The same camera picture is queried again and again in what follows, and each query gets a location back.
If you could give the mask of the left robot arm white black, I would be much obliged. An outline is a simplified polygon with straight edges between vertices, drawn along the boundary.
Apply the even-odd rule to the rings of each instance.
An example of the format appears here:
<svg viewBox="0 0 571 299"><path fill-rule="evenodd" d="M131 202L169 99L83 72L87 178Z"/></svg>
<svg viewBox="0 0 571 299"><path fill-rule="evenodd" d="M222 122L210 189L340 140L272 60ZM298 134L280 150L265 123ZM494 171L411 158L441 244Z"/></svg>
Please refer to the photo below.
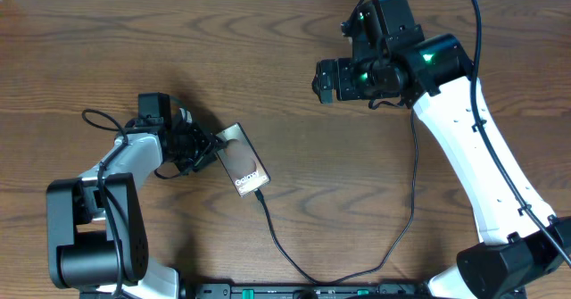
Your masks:
<svg viewBox="0 0 571 299"><path fill-rule="evenodd" d="M222 140L198 123L176 98L145 93L137 116L114 120L112 149L76 178L46 189L49 277L82 298L189 298L180 272L150 255L138 198L146 180L166 162L179 176L215 162Z"/></svg>

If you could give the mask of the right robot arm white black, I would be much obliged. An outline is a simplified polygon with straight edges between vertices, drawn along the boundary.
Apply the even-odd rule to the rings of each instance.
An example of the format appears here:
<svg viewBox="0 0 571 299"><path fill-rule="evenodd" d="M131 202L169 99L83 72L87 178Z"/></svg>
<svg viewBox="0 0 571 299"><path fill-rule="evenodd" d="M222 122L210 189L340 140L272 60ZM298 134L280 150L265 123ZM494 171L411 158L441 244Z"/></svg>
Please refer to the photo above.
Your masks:
<svg viewBox="0 0 571 299"><path fill-rule="evenodd" d="M430 294L506 298L555 271L570 251L570 221L555 214L518 166L458 39L426 38L407 0L359 4L342 32L352 56L317 64L312 88L319 101L410 108L443 149L471 203L479 241L428 281Z"/></svg>

